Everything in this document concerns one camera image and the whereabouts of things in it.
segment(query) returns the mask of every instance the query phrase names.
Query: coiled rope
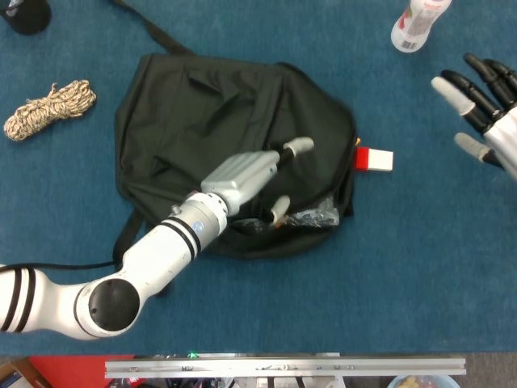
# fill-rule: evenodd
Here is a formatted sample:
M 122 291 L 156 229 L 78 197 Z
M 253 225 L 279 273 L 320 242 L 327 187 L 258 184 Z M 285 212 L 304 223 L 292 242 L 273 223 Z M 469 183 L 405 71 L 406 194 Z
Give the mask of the coiled rope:
M 57 84 L 53 83 L 46 97 L 28 99 L 25 105 L 16 109 L 3 126 L 6 136 L 22 141 L 56 120 L 82 116 L 97 98 L 86 80 L 73 81 L 58 91 L 56 89 Z

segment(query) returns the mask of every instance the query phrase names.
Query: white bottle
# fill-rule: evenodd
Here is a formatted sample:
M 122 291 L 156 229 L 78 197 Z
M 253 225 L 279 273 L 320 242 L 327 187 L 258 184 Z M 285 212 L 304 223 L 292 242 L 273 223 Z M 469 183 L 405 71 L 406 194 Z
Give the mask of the white bottle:
M 448 9 L 452 0 L 410 0 L 391 31 L 391 41 L 404 53 L 413 53 L 426 43 L 432 24 Z

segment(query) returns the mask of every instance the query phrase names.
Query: blue floor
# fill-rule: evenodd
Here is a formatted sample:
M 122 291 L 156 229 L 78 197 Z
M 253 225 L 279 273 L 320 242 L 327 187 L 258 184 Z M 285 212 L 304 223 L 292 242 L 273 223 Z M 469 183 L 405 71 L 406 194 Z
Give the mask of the blue floor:
M 515 2 L 454 1 L 426 46 L 391 44 L 403 0 L 133 0 L 197 53 L 287 61 L 343 99 L 392 174 L 356 177 L 355 216 L 291 259 L 203 255 L 115 339 L 0 335 L 0 353 L 517 350 L 517 183 L 459 151 L 471 128 L 431 89 L 472 51 L 517 68 Z M 163 52 L 108 0 L 53 0 L 43 33 L 0 19 L 0 118 L 88 79 L 97 104 L 24 143 L 0 137 L 0 262 L 110 259 L 131 206 L 116 191 L 115 109 L 140 56 Z M 57 282 L 108 270 L 47 272 Z

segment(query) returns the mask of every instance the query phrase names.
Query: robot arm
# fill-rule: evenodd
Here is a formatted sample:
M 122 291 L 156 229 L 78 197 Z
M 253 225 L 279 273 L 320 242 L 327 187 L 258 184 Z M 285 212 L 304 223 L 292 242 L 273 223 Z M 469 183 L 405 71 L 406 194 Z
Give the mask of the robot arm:
M 311 150 L 302 137 L 284 150 L 234 155 L 123 258 L 120 271 L 81 285 L 57 285 L 34 268 L 0 268 L 0 331 L 59 331 L 79 340 L 125 333 L 147 299 L 160 292 L 256 196 L 278 166 Z

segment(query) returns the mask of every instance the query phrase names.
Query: red surface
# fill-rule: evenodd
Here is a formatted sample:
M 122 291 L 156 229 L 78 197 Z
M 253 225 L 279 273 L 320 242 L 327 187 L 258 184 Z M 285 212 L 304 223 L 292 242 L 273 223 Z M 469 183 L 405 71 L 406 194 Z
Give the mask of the red surface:
M 355 169 L 356 170 L 367 170 L 368 169 L 368 154 L 370 149 L 367 147 L 357 147 L 355 149 Z
M 115 356 L 32 356 L 31 363 L 53 388 L 104 388 L 104 363 L 132 359 L 133 355 Z

